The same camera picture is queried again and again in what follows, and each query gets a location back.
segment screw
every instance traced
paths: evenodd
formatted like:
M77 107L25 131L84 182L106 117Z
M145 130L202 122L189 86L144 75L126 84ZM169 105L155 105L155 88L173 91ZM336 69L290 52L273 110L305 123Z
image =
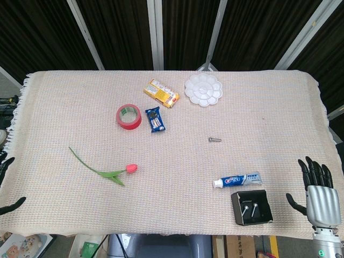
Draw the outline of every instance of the screw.
M254 203L253 204L253 211L252 211L252 214L251 214L251 218L253 218L254 212L256 211L257 207L258 207L258 204Z
M208 141L209 142L212 142L212 141L218 141L218 142L220 142L220 141L222 141L221 139L216 139L216 138L211 138L211 137L209 137L208 138Z
M241 214L241 216L243 217L243 215L245 214L245 212L248 210L248 206L247 205L245 205L244 207L243 207L243 212L242 212L242 214Z

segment duct tape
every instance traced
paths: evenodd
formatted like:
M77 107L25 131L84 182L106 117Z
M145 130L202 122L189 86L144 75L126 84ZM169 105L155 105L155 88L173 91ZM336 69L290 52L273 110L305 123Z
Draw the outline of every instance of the duct tape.
M125 114L127 114L128 112L134 113L136 115L135 120L132 122L129 122L129 123L122 121L122 117ZM122 128L124 128L126 130L133 130L133 129L137 128L141 124L141 121L142 121L139 108L133 104L126 104L126 105L121 106L117 110L116 121L117 121L117 123L119 123L119 125Z

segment robotic hand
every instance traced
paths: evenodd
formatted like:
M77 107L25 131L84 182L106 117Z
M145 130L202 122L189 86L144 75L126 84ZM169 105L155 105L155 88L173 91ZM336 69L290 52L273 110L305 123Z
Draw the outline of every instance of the robotic hand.
M331 172L327 166L320 166L309 157L306 161L308 168L302 160L298 160L303 173L307 208L297 204L289 193L286 198L313 225L314 257L343 258L342 243L336 235L336 227L341 224L339 198L333 189Z
M5 162L3 162L6 158L6 156L7 156L6 152L3 152L0 154L0 185L2 184L2 181L4 180L5 172L6 172L7 168L15 160L12 157L12 158L6 160ZM17 200L16 203L14 203L10 206L5 206L5 207L0 208L0 215L14 211L16 208L20 207L23 204L25 199L26 199L26 197L22 197L19 200Z

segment small black box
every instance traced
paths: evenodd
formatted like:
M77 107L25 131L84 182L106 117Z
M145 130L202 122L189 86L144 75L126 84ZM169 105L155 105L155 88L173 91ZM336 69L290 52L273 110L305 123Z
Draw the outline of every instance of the small black box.
M232 204L234 209L235 222L238 225L255 225L272 223L270 205L265 190L241 191L232 194Z

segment green object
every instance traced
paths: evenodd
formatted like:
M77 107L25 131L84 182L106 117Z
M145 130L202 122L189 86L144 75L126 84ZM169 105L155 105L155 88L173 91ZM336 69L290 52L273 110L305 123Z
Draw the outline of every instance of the green object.
M74 156L85 166L87 167L88 169L92 170L93 172L96 172L99 176L102 176L102 177L105 177L105 178L108 178L110 179L111 181L114 181L115 183L119 184L119 185L122 185L124 186L123 182L121 180L119 180L117 178L117 176L121 173L123 173L125 171L124 170L117 170L117 171L111 171L111 172L102 172L102 171L98 171L98 170L95 170L93 168L91 168L90 166L88 166L85 162L83 162L76 154L75 152L70 148L70 151L74 154Z
M81 257L91 258L98 246L99 244L97 243L85 242L81 250Z

